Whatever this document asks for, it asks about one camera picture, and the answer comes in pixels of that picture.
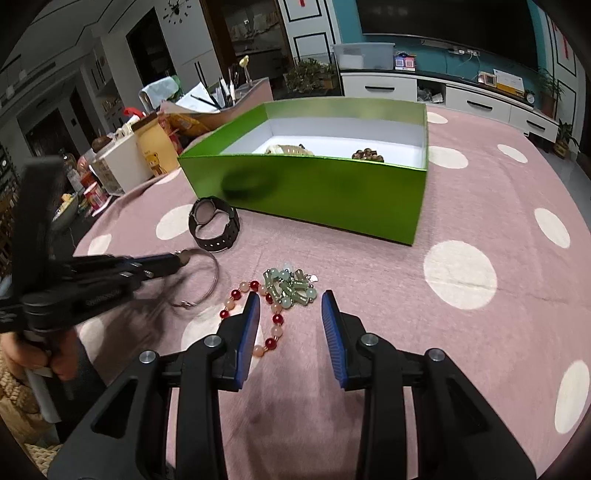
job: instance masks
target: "tv stand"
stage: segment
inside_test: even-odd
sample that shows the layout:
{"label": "tv stand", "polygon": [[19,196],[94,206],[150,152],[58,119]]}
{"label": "tv stand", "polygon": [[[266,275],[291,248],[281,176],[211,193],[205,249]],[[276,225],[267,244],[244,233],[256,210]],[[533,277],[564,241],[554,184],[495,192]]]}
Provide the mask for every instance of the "tv stand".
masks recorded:
{"label": "tv stand", "polygon": [[441,87],[445,108],[483,116],[512,125],[525,135],[533,133],[551,142],[556,141],[558,122],[534,109],[517,97],[492,91],[476,82],[451,79],[448,75],[427,72],[391,72],[370,70],[342,70],[345,96],[389,98],[417,101],[417,84],[437,83]]}

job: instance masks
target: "metal screw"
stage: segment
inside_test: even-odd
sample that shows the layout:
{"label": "metal screw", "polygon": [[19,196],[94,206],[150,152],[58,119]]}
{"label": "metal screw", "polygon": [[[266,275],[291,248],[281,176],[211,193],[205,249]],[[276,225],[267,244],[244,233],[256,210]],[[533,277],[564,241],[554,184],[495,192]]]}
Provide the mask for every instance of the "metal screw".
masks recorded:
{"label": "metal screw", "polygon": [[219,337],[218,335],[210,335],[205,337],[205,340],[203,341],[203,343],[205,343],[205,346],[208,346],[210,348],[214,348],[217,347],[220,343],[222,343],[222,338]]}
{"label": "metal screw", "polygon": [[431,348],[429,350],[429,358],[434,362],[440,362],[445,358],[445,352],[440,348]]}
{"label": "metal screw", "polygon": [[374,346],[378,344],[378,336],[373,333],[366,333],[361,336],[361,343],[365,346]]}
{"label": "metal screw", "polygon": [[156,352],[153,352],[152,350],[146,350],[139,355],[139,361],[143,364],[150,364],[154,360],[156,360]]}

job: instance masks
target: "red bead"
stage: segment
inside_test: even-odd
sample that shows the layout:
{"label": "red bead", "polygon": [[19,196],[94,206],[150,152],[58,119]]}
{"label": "red bead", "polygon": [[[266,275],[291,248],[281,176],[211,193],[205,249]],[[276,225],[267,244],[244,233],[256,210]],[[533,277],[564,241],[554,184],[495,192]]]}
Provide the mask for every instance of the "red bead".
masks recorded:
{"label": "red bead", "polygon": [[268,350],[275,350],[275,348],[277,348],[277,340],[274,338],[268,338],[265,340],[265,346]]}

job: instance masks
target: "human hand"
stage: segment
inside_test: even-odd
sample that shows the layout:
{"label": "human hand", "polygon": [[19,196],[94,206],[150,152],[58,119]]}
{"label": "human hand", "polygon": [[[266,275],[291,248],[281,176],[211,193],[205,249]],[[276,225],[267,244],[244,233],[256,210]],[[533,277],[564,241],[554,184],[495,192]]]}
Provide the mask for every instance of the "human hand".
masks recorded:
{"label": "human hand", "polygon": [[78,342],[76,331],[67,330],[56,338],[57,352],[51,358],[34,345],[18,337],[15,332],[0,335],[0,348],[10,373],[24,379],[24,368],[49,367],[60,380],[72,380],[78,369]]}

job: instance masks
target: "potted plant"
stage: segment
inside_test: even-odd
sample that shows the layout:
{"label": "potted plant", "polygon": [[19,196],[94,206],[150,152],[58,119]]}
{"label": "potted plant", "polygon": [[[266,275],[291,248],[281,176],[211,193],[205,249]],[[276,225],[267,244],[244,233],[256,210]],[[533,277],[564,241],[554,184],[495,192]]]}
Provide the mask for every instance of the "potted plant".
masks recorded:
{"label": "potted plant", "polygon": [[564,90],[560,86],[556,77],[550,74],[546,69],[540,69],[538,72],[538,84],[542,100],[542,113],[550,118],[554,118],[556,103]]}
{"label": "potted plant", "polygon": [[573,138],[573,125],[558,120],[558,136],[556,137],[556,143],[554,144],[554,153],[560,158],[565,158],[569,151],[569,142],[571,140],[578,148],[579,142]]}
{"label": "potted plant", "polygon": [[292,97],[326,95],[334,88],[335,66],[316,59],[301,60],[285,75]]}

